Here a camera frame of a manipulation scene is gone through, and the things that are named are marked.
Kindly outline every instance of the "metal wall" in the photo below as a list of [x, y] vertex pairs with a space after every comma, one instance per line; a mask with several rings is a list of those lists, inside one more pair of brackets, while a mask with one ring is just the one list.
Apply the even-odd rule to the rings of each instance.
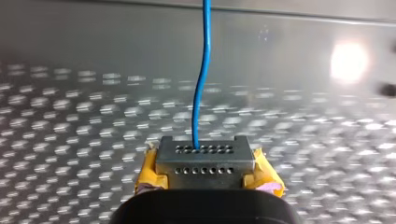
[[[109, 2], [0, 2], [3, 223], [106, 223], [191, 138], [199, 1]], [[213, 4], [201, 137], [263, 147], [306, 223], [394, 223], [394, 4]]]

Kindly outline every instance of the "blue wire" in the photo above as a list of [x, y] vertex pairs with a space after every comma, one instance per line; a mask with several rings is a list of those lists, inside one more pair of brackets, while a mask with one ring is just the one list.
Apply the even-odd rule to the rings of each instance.
[[198, 137], [198, 121], [199, 121], [199, 109], [202, 99], [202, 92], [204, 91], [204, 85], [207, 77], [207, 69], [210, 63], [210, 46], [211, 46], [211, 27], [210, 27], [210, 0], [203, 0], [203, 12], [204, 12], [204, 55], [201, 64], [201, 72], [198, 77], [198, 82], [195, 87], [194, 102], [192, 105], [192, 143], [194, 148], [198, 149], [199, 137]]

